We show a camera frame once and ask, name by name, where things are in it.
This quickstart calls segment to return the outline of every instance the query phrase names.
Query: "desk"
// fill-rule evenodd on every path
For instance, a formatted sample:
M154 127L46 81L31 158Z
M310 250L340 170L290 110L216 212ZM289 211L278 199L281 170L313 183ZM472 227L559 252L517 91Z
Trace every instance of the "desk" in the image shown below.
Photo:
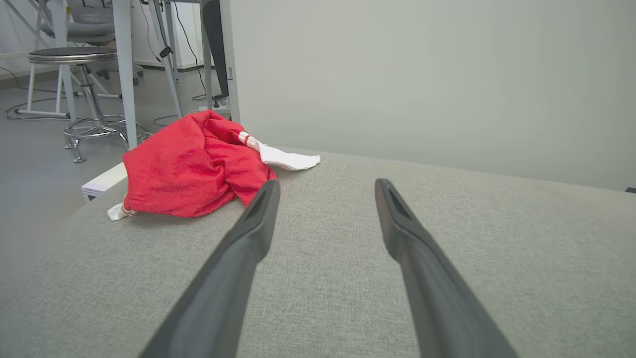
M282 148L289 152L306 151ZM374 180L390 179L520 357L633 357L636 195L311 152L280 205L239 357L416 357ZM0 356L137 357L243 205L111 222L121 182L64 222L33 275L0 282Z

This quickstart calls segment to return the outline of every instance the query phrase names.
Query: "white sock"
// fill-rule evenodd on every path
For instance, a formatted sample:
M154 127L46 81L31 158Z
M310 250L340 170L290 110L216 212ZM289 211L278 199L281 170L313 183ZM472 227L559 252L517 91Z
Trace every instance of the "white sock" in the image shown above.
M287 170L305 170L320 163L320 155L285 153L280 149L262 144L247 132L238 135L241 142L261 154L261 162L273 164Z

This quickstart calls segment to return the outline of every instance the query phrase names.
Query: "red fabric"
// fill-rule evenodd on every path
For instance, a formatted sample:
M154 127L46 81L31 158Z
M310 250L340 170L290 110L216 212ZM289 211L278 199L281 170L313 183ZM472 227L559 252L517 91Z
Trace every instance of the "red fabric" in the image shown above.
M242 131L208 110L183 117L125 153L124 208L197 217L237 196L247 206L276 174L241 143Z

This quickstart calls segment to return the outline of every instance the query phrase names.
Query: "round stool seat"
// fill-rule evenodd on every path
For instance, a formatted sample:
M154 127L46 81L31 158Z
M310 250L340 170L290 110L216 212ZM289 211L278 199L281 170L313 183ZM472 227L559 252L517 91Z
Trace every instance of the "round stool seat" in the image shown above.
M43 48L29 53L35 64L87 64L117 58L117 50L108 47Z

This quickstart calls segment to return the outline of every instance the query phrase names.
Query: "white fabric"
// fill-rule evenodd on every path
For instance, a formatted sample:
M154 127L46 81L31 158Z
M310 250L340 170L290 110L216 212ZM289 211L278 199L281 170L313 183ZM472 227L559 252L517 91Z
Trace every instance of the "white fabric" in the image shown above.
M111 221L117 221L117 220L121 220L125 217L129 217L132 215L135 215L137 211L135 210L126 210L123 207L123 203L119 203L117 205L115 205L114 207L108 209L108 217L111 219Z
M320 155L303 155L296 153L285 153L280 149L262 144L248 132L238 134L241 142L261 154L261 162L280 166L287 170L305 170L320 163Z

